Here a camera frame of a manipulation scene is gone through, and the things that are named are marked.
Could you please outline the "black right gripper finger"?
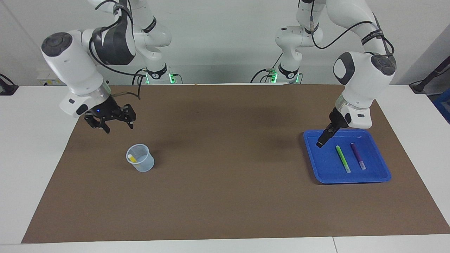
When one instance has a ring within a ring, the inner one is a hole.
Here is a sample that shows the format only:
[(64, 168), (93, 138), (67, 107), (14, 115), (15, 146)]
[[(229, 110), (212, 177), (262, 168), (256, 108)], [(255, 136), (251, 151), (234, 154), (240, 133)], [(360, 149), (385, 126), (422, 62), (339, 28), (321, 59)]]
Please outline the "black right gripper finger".
[(89, 126), (93, 129), (99, 128), (102, 129), (105, 133), (110, 133), (110, 128), (103, 121), (98, 121), (94, 117), (85, 117), (85, 121), (89, 124)]
[(118, 120), (126, 122), (130, 129), (134, 128), (134, 121), (136, 120), (136, 113), (131, 104), (126, 104), (119, 107)]

